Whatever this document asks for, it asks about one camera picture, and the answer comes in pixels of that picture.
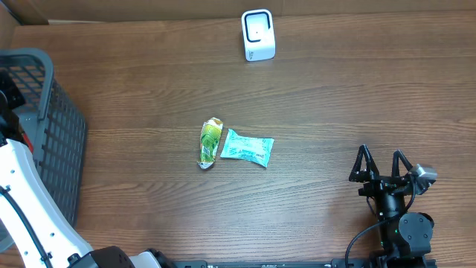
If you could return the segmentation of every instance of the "gray wire basket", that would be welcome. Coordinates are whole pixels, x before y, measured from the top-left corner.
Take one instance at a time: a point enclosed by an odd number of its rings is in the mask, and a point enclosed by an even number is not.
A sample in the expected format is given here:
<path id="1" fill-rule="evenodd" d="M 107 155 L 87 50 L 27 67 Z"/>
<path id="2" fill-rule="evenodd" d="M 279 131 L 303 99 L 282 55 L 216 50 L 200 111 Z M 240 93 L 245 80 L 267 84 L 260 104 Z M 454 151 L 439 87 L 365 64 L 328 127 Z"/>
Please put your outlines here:
<path id="1" fill-rule="evenodd" d="M 85 118 L 55 81 L 53 63 L 45 52 L 0 50 L 0 71 L 9 74 L 25 98 L 26 104 L 14 112 L 33 145 L 39 177 L 66 220 L 75 226 L 86 147 Z M 12 245 L 0 221 L 0 252 Z"/>

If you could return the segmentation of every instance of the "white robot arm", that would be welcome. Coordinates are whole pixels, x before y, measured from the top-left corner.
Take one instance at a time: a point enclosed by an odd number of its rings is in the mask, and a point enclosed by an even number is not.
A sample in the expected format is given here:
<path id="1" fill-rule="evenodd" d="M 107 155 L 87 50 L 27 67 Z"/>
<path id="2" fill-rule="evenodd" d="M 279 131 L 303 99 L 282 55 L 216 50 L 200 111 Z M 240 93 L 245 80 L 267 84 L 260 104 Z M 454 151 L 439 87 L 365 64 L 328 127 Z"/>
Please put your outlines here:
<path id="1" fill-rule="evenodd" d="M 104 267 L 119 254 L 134 267 L 160 268 L 151 252 L 127 257 L 119 248 L 93 251 L 69 225 L 39 178 L 28 147 L 12 139 L 0 144 L 0 218 L 27 268 Z"/>

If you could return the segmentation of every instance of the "plastic packaging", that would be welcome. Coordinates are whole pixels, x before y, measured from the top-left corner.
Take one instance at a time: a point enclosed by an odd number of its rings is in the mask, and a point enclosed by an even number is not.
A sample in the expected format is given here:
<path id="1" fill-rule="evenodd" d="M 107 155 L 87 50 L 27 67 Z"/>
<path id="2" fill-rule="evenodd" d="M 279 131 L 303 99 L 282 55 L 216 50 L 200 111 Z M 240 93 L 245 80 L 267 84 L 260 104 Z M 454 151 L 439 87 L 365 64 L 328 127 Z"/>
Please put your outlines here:
<path id="1" fill-rule="evenodd" d="M 273 138 L 243 137 L 234 130 L 228 129 L 220 157 L 248 160 L 267 168 L 273 143 Z"/>
<path id="2" fill-rule="evenodd" d="M 218 144 L 222 137 L 223 122 L 218 118 L 211 118 L 203 123 L 200 135 L 200 160 L 201 169 L 207 169 L 213 165 L 218 150 Z"/>

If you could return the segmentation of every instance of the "white device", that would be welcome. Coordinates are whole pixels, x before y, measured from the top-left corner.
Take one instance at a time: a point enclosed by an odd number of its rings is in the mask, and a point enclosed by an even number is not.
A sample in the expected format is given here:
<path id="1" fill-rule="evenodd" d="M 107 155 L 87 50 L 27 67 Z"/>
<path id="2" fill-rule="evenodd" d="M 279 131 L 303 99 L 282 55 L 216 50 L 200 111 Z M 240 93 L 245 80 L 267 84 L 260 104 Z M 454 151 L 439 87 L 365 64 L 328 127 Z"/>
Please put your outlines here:
<path id="1" fill-rule="evenodd" d="M 276 54 L 273 17 L 266 9 L 250 10 L 241 16 L 247 61 L 268 60 Z"/>

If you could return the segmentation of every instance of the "wood grain surface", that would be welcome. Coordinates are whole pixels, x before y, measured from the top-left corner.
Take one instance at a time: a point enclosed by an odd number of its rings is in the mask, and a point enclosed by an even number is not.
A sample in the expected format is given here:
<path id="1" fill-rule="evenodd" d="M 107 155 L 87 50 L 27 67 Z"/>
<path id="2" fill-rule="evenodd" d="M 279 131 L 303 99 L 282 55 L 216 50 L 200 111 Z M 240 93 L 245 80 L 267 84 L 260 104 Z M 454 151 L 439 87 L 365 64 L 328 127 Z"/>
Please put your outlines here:
<path id="1" fill-rule="evenodd" d="M 358 146 L 381 173 L 402 149 L 437 183 L 412 211 L 430 258 L 474 267 L 476 12 L 275 19 L 273 60 L 247 63 L 239 19 L 17 28 L 83 111 L 89 139 L 77 231 L 95 249 L 177 260 L 325 261 L 374 223 L 348 182 Z M 268 168 L 196 164 L 203 121 L 275 139 Z M 378 249 L 362 238 L 352 256 Z M 10 250 L 4 267 L 22 265 Z"/>

